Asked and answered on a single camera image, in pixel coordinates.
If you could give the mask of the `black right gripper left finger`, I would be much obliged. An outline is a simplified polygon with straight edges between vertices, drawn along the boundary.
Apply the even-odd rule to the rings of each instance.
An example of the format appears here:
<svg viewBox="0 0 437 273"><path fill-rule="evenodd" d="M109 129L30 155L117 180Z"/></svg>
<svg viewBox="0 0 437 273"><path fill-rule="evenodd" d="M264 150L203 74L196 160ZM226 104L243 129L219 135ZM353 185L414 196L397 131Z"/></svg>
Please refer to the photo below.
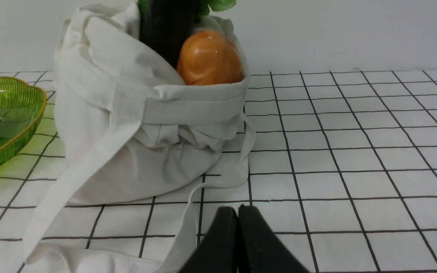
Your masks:
<svg viewBox="0 0 437 273"><path fill-rule="evenodd" d="M180 273L236 273L237 214L221 206L204 239L180 268Z"/></svg>

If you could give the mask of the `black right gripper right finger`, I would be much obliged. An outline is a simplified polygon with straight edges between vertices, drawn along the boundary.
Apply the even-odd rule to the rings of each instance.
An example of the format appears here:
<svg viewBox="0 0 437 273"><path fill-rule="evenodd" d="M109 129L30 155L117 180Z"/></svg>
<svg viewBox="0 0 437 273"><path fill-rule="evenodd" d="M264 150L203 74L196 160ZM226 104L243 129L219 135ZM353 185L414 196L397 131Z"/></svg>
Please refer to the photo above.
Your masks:
<svg viewBox="0 0 437 273"><path fill-rule="evenodd" d="M239 273L308 273L255 206L238 209Z"/></svg>

